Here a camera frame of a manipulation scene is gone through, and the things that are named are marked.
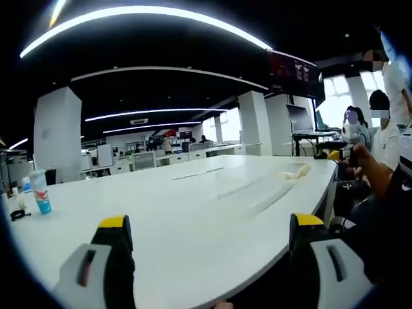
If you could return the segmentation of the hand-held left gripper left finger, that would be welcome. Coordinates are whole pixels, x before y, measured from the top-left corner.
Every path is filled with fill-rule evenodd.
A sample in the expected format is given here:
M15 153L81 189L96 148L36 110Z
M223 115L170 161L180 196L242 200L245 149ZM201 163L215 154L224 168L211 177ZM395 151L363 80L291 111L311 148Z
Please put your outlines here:
M135 308L129 216L106 218L62 264L53 296L63 308Z

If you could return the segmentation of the person's right hand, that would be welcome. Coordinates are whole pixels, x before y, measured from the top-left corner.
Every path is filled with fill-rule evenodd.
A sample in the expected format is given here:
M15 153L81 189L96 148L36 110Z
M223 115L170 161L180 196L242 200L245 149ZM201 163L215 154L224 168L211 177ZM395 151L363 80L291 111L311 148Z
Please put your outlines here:
M348 163L350 167L360 167L366 170L371 161L371 154L368 148L361 142L358 142L350 149Z

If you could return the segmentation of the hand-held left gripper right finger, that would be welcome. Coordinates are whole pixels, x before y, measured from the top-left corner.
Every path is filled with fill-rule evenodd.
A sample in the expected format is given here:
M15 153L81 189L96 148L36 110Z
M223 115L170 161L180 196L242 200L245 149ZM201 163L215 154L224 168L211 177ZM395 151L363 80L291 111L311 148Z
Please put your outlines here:
M363 260L315 215L291 214L288 252L298 308L355 308L373 288Z

